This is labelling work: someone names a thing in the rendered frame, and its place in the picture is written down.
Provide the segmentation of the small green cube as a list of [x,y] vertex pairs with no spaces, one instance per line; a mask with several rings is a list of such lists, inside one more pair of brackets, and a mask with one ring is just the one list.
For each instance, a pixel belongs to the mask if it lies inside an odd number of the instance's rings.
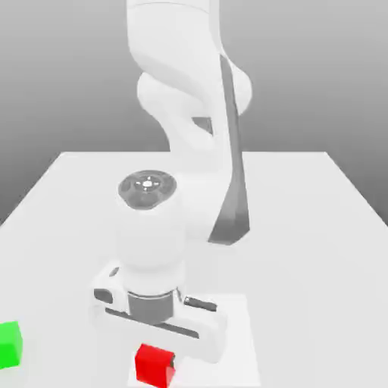
[[0,370],[18,366],[23,354],[23,337],[17,321],[0,324]]

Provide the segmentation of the small red cube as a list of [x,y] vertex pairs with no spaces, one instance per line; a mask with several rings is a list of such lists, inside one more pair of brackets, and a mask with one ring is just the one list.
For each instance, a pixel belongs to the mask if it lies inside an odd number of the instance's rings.
[[155,388],[169,388],[175,375],[175,353],[142,343],[135,355],[136,379]]

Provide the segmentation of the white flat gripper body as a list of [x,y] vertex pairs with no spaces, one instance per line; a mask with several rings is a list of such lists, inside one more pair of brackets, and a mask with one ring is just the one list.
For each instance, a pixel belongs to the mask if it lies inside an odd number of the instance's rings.
[[93,303],[89,306],[89,317],[109,334],[126,337],[133,345],[144,343],[213,364],[224,353],[227,317],[221,311],[179,304],[173,317],[148,324],[126,312]]

